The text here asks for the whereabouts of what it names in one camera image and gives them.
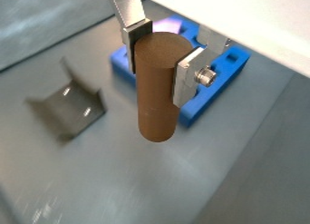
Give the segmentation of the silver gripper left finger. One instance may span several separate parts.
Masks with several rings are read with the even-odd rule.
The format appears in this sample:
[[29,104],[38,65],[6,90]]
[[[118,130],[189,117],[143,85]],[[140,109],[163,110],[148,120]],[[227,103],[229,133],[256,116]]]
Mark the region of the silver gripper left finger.
[[121,27],[128,66],[134,73],[134,44],[145,34],[152,32],[152,21],[145,17],[141,0],[110,0],[110,3]]

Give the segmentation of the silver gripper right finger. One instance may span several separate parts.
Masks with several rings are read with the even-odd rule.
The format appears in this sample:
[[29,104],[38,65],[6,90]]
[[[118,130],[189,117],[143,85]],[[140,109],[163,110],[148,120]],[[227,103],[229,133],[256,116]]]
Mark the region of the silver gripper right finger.
[[205,25],[200,25],[196,47],[176,63],[173,78],[173,105],[180,108],[196,93],[197,85],[209,87],[216,73],[212,60],[229,46],[229,39]]

